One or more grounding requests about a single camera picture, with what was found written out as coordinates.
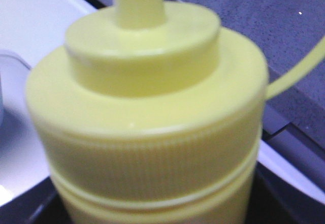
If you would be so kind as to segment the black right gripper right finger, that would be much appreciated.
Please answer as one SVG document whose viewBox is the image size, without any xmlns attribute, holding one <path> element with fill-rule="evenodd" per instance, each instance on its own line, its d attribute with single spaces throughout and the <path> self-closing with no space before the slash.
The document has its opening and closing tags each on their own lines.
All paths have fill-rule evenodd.
<svg viewBox="0 0 325 224">
<path fill-rule="evenodd" d="M 247 211 L 248 223 L 324 223 L 324 204 L 258 163 Z"/>
</svg>

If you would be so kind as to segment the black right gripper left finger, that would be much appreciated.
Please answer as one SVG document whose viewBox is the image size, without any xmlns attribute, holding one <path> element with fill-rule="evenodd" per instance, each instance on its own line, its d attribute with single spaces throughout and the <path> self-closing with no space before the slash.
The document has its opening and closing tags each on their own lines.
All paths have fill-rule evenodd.
<svg viewBox="0 0 325 224">
<path fill-rule="evenodd" d="M 50 178 L 1 206 L 1 223 L 70 223 Z"/>
</svg>

